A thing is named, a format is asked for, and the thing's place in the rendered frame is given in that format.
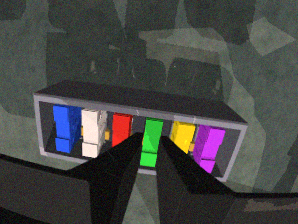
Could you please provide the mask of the yellow fuse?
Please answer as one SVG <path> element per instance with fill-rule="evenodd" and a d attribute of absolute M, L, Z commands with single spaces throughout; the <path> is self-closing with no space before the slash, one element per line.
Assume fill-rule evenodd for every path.
<path fill-rule="evenodd" d="M 180 145 L 182 151 L 188 155 L 190 140 L 193 139 L 194 124 L 182 123 L 182 121 L 174 121 L 172 140 L 174 144 Z"/>

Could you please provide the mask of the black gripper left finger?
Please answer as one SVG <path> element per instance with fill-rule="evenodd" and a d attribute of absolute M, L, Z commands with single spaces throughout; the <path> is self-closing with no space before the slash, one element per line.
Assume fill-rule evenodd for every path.
<path fill-rule="evenodd" d="M 122 224 L 144 133 L 72 169 L 0 153 L 0 206 L 48 224 Z"/>

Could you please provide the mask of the green automotive fuse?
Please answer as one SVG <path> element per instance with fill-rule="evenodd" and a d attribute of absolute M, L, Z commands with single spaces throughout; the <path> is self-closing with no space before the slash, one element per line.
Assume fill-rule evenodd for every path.
<path fill-rule="evenodd" d="M 164 119 L 146 117 L 144 143 L 142 143 L 140 165 L 146 165 L 146 167 L 156 167 L 162 124 L 164 124 Z"/>

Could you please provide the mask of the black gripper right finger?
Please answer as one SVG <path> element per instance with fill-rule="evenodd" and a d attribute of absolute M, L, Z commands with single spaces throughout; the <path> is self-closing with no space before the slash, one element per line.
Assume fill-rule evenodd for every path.
<path fill-rule="evenodd" d="M 158 144 L 157 189 L 160 224 L 298 224 L 298 192 L 235 193 L 168 136 Z"/>

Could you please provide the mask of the red fuse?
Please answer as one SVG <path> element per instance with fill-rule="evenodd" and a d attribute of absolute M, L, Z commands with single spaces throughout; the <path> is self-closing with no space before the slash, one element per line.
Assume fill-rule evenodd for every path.
<path fill-rule="evenodd" d="M 114 112 L 112 131 L 113 131 L 113 147 L 121 143 L 130 136 L 132 131 L 133 115 L 126 115 L 126 113 Z"/>

